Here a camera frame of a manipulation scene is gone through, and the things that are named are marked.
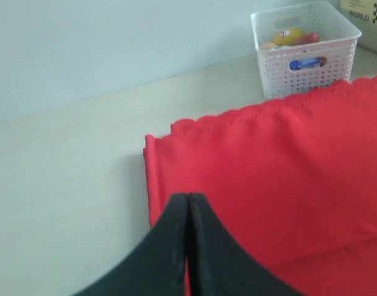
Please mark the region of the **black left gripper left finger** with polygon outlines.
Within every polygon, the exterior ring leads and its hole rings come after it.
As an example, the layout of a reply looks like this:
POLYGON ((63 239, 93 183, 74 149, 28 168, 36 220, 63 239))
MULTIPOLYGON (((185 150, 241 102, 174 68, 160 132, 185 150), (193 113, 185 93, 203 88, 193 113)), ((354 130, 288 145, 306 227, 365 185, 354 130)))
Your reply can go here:
POLYGON ((184 295, 186 194, 169 199, 156 224, 116 267, 76 295, 184 295))

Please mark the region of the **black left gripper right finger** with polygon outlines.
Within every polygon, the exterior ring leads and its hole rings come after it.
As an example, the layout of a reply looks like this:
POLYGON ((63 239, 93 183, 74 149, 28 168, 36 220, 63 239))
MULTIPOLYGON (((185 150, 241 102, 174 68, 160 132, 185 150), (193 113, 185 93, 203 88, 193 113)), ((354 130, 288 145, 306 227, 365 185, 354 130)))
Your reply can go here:
POLYGON ((299 295, 238 244, 203 194, 188 195, 187 259, 191 295, 299 295))

